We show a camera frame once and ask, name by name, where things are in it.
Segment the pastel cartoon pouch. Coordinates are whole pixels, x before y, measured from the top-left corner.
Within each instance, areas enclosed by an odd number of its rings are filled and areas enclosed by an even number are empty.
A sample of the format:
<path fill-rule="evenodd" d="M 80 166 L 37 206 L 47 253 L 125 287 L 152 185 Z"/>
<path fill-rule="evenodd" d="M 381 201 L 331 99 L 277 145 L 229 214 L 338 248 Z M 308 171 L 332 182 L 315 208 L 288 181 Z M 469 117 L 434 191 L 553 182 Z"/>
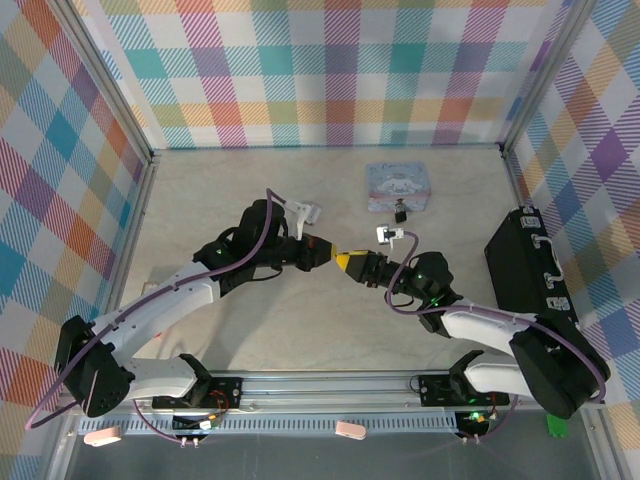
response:
<path fill-rule="evenodd" d="M 424 211 L 431 185 L 424 162 L 380 162 L 366 165 L 367 208 L 392 213 L 398 204 L 408 212 Z"/>

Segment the black hard case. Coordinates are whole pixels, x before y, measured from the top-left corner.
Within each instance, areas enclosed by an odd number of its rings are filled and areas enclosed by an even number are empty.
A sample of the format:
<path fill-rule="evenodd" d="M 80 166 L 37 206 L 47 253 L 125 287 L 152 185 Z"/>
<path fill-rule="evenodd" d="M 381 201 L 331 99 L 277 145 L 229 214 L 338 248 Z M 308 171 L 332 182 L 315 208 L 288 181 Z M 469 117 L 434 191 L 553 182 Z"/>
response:
<path fill-rule="evenodd" d="M 520 313 L 555 310 L 579 324 L 564 271 L 537 208 L 522 206 L 510 211 L 484 255 L 500 309 Z"/>

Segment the pink eraser left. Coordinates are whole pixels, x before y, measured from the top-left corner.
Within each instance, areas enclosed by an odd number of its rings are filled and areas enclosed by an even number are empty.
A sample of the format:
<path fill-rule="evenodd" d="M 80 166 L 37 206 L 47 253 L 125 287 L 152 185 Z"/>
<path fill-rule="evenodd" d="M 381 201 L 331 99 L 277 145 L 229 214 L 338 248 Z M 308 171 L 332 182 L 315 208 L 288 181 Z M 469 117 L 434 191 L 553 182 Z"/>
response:
<path fill-rule="evenodd" d="M 92 447 L 102 447 L 122 439 L 122 431 L 120 426 L 112 426 L 101 430 L 87 433 L 84 436 L 84 443 Z"/>

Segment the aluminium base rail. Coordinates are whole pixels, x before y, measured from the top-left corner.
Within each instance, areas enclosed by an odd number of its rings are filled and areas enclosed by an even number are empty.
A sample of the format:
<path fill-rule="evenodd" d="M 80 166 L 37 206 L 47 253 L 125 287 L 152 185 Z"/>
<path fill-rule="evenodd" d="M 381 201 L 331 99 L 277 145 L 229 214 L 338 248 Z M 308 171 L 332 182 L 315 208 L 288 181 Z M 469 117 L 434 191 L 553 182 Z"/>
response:
<path fill-rule="evenodd" d="M 182 397 L 197 380 L 214 376 L 243 378 L 240 406 L 231 410 L 346 411 L 377 405 L 422 407 L 417 377 L 435 374 L 450 379 L 449 371 L 209 372 L 192 358 L 134 359 L 124 367 L 77 367 L 64 386 L 90 418 L 103 416 L 127 401 L 152 404 L 156 396 Z"/>

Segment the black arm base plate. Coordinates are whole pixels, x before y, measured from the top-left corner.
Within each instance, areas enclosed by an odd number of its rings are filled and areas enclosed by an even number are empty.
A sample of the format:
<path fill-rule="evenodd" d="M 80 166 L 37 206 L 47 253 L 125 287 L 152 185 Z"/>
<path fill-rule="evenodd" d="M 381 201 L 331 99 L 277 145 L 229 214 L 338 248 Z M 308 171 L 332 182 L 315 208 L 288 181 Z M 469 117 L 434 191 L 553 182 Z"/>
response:
<path fill-rule="evenodd" d="M 152 407 L 154 409 L 238 409 L 242 387 L 242 377 L 214 376 L 199 379 L 182 397 L 154 397 Z"/>
<path fill-rule="evenodd" d="M 417 391 L 422 407 L 502 407 L 511 403 L 505 393 L 479 393 L 463 397 L 450 385 L 448 375 L 419 375 Z"/>

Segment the aluminium frame post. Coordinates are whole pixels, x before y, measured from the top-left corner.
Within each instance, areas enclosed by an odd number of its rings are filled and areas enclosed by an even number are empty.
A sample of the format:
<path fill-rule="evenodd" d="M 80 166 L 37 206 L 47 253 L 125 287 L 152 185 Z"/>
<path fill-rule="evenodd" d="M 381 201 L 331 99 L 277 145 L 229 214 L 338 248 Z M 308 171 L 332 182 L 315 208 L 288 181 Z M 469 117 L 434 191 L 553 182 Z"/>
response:
<path fill-rule="evenodd" d="M 72 0 L 45 0 L 61 24 L 98 90 L 103 94 L 114 117 L 121 123 L 131 144 L 148 164 L 154 161 L 154 152 L 126 102 L 119 86 L 96 46 Z"/>
<path fill-rule="evenodd" d="M 598 0 L 571 0 L 557 34 L 546 48 L 540 66 L 535 71 L 530 87 L 509 124 L 504 140 L 499 144 L 500 152 L 507 159 L 514 152 L 520 137 L 526 131 L 547 89 L 555 79 L 567 58 L 571 47 L 580 34 Z"/>

